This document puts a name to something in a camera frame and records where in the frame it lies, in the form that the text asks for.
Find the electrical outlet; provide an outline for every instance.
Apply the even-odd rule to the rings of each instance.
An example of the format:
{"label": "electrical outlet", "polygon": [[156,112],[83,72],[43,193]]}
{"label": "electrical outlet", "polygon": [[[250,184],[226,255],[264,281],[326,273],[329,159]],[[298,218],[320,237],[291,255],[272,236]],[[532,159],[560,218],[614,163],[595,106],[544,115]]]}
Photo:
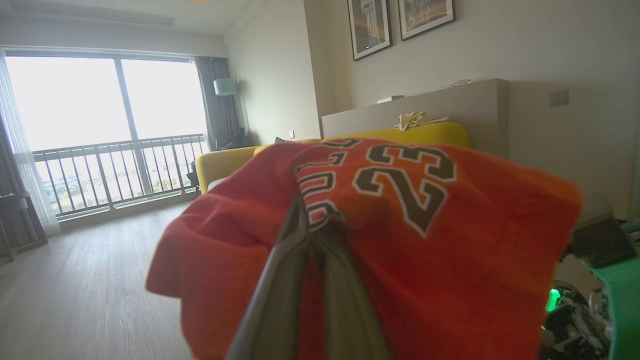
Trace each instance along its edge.
{"label": "electrical outlet", "polygon": [[569,104],[569,89],[552,91],[549,93],[549,106]]}

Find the air vent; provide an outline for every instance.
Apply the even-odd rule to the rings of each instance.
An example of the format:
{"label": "air vent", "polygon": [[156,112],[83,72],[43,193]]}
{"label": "air vent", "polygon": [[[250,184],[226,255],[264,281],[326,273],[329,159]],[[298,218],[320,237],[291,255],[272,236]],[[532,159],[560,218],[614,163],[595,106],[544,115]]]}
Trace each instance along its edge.
{"label": "air vent", "polygon": [[92,8],[89,6],[45,3],[43,1],[11,0],[11,5],[15,11],[23,13],[84,17],[85,19],[132,22],[135,24],[171,27],[175,21],[175,17],[153,15],[150,13],[125,12],[121,10]]}

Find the green plastic part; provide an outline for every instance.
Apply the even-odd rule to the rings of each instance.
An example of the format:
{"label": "green plastic part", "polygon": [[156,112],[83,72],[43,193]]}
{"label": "green plastic part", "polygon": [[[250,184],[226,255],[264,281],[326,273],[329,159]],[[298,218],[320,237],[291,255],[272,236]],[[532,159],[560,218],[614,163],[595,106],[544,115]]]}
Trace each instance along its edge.
{"label": "green plastic part", "polygon": [[640,258],[591,271],[607,286],[613,339],[609,360],[640,358]]}
{"label": "green plastic part", "polygon": [[557,291],[556,289],[551,289],[551,291],[549,292],[549,301],[547,302],[547,307],[546,307],[548,313],[557,309],[558,299],[560,299],[560,291]]}

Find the wooden floor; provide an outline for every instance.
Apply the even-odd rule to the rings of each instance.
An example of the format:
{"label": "wooden floor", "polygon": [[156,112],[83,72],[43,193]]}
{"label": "wooden floor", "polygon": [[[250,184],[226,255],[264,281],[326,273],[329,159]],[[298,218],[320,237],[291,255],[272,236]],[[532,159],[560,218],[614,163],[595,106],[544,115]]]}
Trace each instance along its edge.
{"label": "wooden floor", "polygon": [[186,206],[65,233],[0,266],[0,359],[191,359],[179,300],[144,287]]}

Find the framed picture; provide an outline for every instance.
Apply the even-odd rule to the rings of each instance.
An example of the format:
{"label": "framed picture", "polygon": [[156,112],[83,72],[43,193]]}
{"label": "framed picture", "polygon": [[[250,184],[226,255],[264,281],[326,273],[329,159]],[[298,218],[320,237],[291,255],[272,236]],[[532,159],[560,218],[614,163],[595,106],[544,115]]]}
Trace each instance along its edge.
{"label": "framed picture", "polygon": [[389,0],[347,0],[353,60],[392,45]]}
{"label": "framed picture", "polygon": [[454,0],[398,0],[402,41],[456,20]]}

